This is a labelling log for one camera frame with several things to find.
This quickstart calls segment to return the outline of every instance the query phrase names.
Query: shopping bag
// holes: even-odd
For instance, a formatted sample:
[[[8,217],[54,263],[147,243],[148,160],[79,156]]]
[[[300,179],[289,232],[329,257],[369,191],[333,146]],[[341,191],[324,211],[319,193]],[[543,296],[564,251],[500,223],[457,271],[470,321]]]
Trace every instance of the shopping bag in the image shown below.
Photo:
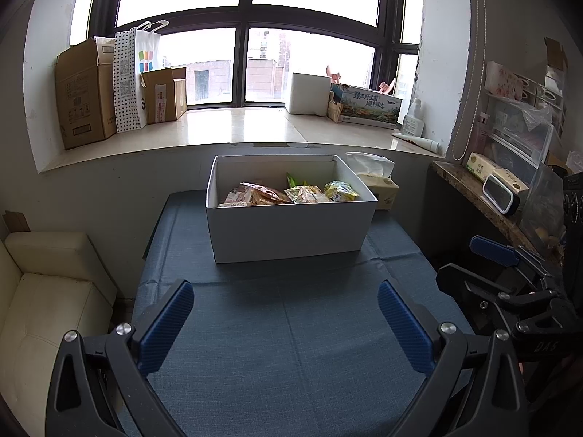
[[[156,70],[160,35],[156,33],[168,26],[168,21],[145,21],[129,31],[116,33],[113,53],[113,94],[116,110],[117,132],[143,128],[146,116],[146,99],[142,86],[142,73]]]

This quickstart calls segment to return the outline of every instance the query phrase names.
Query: marble windowsill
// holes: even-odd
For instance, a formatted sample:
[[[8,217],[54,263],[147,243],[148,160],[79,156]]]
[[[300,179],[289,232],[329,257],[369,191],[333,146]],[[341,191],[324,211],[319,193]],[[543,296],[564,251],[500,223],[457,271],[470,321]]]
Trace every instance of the marble windowsill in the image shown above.
[[[391,136],[392,130],[354,123],[334,123],[321,116],[291,115],[283,108],[218,108],[192,110],[176,122],[148,125],[104,141],[63,151],[43,171],[119,154],[204,144],[310,144],[359,146],[435,154]]]

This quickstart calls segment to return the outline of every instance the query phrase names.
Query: snack package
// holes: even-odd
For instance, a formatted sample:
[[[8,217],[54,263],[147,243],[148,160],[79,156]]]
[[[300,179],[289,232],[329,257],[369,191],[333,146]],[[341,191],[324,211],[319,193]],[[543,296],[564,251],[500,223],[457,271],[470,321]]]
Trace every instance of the snack package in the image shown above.
[[[251,202],[226,202],[224,204],[219,204],[219,207],[251,207],[252,205]]]
[[[324,193],[332,202],[352,202],[359,195],[351,185],[342,181],[332,181],[325,185]]]
[[[316,186],[298,186],[284,190],[294,204],[316,204],[330,200]]]
[[[257,205],[276,205],[276,204],[291,204],[290,198],[283,192],[271,189],[259,184],[251,184],[249,182],[241,182],[241,185],[251,188],[252,201],[259,201],[260,199],[270,201],[269,203],[257,203]]]
[[[253,189],[249,186],[237,186],[227,194],[227,198],[219,207],[226,206],[224,204],[233,204],[244,202],[251,205],[251,194]]]

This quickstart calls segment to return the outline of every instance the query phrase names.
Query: blue tablecloth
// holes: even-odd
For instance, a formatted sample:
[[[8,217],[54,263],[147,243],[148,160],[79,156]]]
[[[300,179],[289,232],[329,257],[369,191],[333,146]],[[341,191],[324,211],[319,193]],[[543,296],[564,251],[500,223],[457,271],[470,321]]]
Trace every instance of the blue tablecloth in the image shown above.
[[[168,198],[133,312],[176,279],[194,286],[192,313],[148,377],[170,414],[189,436],[387,435],[424,376],[378,309],[380,282],[392,276],[437,320],[471,332],[419,248],[378,211],[359,252],[215,264],[204,194]],[[121,421],[138,435],[127,412]]]

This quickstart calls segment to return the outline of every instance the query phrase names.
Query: sofa cushion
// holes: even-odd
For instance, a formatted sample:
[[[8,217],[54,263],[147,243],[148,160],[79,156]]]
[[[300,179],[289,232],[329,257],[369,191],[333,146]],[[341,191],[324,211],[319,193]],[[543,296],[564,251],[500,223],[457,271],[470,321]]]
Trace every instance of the sofa cushion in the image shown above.
[[[63,335],[107,332],[111,306],[86,281],[25,274],[0,335],[0,393],[30,437],[44,437],[48,386]]]
[[[110,305],[116,300],[117,288],[85,233],[11,233],[6,248],[23,273],[91,281]]]
[[[0,241],[0,331],[22,273]]]

